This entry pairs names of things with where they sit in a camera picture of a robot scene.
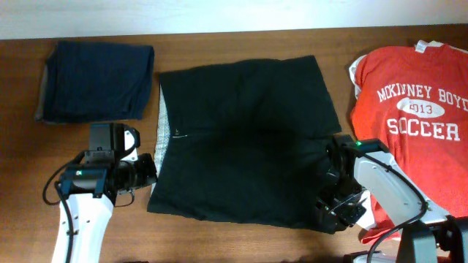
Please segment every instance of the white lettering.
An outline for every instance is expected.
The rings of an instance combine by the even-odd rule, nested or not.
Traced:
[[[458,137],[458,126],[454,123],[447,123],[447,140],[452,140],[452,134],[454,136],[454,141],[459,141],[460,137]]]
[[[422,98],[423,96],[423,86],[422,85],[416,85],[416,96]]]
[[[426,121],[421,121],[421,136],[422,137],[429,137],[432,135],[432,133],[430,132],[425,132],[424,131],[424,126],[427,126],[427,127],[430,127],[431,125],[429,124],[429,122],[426,122]]]
[[[445,91],[441,88],[439,88],[439,102],[446,102]]]
[[[431,96],[429,95],[429,91],[431,91],[432,87],[431,86],[424,86],[424,89],[426,90],[426,97],[428,99],[430,99]]]
[[[442,133],[442,128],[437,128],[438,125],[440,125],[441,127],[444,126],[443,123],[432,123],[432,126],[434,127],[434,138],[444,139],[444,135],[440,135]]]
[[[395,84],[392,84],[392,86],[389,86],[390,88],[390,93],[392,94],[392,96],[396,96],[396,92],[393,90],[393,88],[395,88]]]
[[[401,91],[400,91],[400,83],[397,83],[397,84],[396,84],[396,87],[398,88],[398,95],[401,95]]]
[[[385,101],[387,99],[387,97],[385,96],[385,91],[383,89],[382,89],[382,93],[377,91],[377,94],[379,94],[379,99],[380,99],[379,102]]]
[[[416,123],[419,124],[419,121],[417,119],[409,119],[408,120],[408,135],[409,136],[417,136],[419,131],[411,132],[411,123]]]
[[[401,121],[404,121],[405,130],[403,130],[403,125],[401,125],[402,124]],[[407,119],[403,117],[403,118],[400,118],[398,122],[400,123],[400,134],[406,134],[407,133]]]
[[[415,96],[415,85],[413,84],[412,86],[410,86],[408,84],[408,96]]]
[[[449,91],[446,91],[445,92],[445,96],[447,97],[447,103],[450,104],[450,105],[453,105],[453,96],[452,96],[452,93],[449,92]]]
[[[468,102],[468,100],[463,99],[463,98],[461,98],[461,100],[462,100],[462,102],[463,102],[463,110],[468,111],[467,105],[465,104],[465,102]]]
[[[456,107],[460,108],[460,99],[461,99],[461,97],[457,96],[455,94],[453,95],[453,97],[455,98],[455,101],[456,101]]]
[[[387,99],[391,98],[392,93],[390,92],[390,85],[385,86],[384,89],[385,89],[385,95],[387,95]]]
[[[388,125],[388,128],[390,128],[389,132],[391,134],[398,134],[398,127],[396,126],[396,119],[388,119],[387,125]]]

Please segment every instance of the t-shirt sleeve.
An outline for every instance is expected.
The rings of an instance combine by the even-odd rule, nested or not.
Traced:
[[[350,79],[352,81],[352,84],[354,84],[354,95],[356,97],[356,99],[359,97],[359,94],[361,93],[361,90],[362,90],[362,85],[361,85],[361,80],[359,80],[358,78],[356,78],[356,74],[358,73],[358,68],[359,68],[359,64],[360,62],[366,57],[366,55],[364,56],[360,56],[358,59],[356,59],[350,66]]]

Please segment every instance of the navy blue fabric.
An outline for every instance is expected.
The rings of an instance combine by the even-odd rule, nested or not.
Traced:
[[[153,65],[152,46],[59,42],[47,60],[43,120],[141,119],[151,92]]]

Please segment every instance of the clothing tag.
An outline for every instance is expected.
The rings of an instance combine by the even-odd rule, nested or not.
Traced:
[[[424,51],[426,50],[427,45],[428,45],[427,42],[424,42],[423,40],[419,40],[418,44],[416,45],[416,52],[424,53]]]

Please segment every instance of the white wall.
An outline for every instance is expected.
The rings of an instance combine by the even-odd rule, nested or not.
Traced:
[[[468,23],[468,0],[0,0],[0,39]]]

